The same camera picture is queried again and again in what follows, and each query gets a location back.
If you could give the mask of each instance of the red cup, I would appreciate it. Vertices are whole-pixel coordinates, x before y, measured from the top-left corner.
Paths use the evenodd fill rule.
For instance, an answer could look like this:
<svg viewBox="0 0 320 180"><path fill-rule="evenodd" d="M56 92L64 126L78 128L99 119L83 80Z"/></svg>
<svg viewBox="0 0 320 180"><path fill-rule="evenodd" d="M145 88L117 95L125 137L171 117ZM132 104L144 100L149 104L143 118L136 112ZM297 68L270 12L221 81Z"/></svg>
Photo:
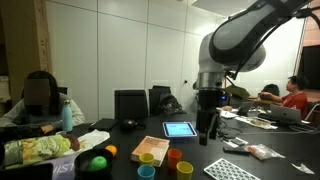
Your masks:
<svg viewBox="0 0 320 180"><path fill-rule="evenodd" d="M179 149L168 150L168 167L170 169L177 169L177 164L180 162L182 152Z"/></svg>

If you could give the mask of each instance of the tablet screen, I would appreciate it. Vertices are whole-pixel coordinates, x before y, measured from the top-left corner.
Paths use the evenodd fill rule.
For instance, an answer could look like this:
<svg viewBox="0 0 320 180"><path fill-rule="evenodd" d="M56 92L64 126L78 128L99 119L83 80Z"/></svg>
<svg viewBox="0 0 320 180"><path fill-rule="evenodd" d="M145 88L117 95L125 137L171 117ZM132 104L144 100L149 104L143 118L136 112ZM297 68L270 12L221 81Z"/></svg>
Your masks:
<svg viewBox="0 0 320 180"><path fill-rule="evenodd" d="M188 122L164 122L164 131L167 137L196 136L196 132Z"/></svg>

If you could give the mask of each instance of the blue water bottle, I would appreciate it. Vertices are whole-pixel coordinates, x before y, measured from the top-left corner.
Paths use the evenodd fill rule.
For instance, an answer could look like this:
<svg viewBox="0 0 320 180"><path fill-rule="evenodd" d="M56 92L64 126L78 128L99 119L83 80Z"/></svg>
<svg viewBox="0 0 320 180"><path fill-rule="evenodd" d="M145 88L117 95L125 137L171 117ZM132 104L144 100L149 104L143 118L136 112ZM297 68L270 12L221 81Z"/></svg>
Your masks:
<svg viewBox="0 0 320 180"><path fill-rule="evenodd" d="M70 107L70 100L65 100L62 109L62 130L71 132L73 129L72 125L72 111Z"/></svg>

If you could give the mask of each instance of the blue cup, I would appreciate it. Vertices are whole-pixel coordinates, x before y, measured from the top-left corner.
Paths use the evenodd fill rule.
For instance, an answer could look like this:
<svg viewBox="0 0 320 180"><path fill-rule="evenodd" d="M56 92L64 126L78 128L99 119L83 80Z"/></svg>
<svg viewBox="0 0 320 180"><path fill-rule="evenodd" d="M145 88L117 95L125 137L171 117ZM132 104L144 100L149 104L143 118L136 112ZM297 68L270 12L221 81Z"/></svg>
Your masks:
<svg viewBox="0 0 320 180"><path fill-rule="evenodd" d="M153 180L156 170L149 164L144 164L138 168L139 180Z"/></svg>

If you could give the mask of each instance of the robotic arm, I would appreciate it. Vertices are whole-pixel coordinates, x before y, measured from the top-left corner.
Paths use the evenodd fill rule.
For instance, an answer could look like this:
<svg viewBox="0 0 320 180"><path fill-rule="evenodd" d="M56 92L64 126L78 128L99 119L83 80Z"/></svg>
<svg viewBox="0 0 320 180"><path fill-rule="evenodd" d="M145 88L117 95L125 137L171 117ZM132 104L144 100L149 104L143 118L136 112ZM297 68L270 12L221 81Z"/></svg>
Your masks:
<svg viewBox="0 0 320 180"><path fill-rule="evenodd" d="M262 43L278 27L292 17L311 16L313 10L301 9L312 0L258 0L246 10L230 16L213 33L201 42L199 73L199 109L196 129L200 144L207 144L207 136L216 138L220 116L216 107L221 106L221 89L226 76L236 79L238 72L259 67L266 56Z"/></svg>

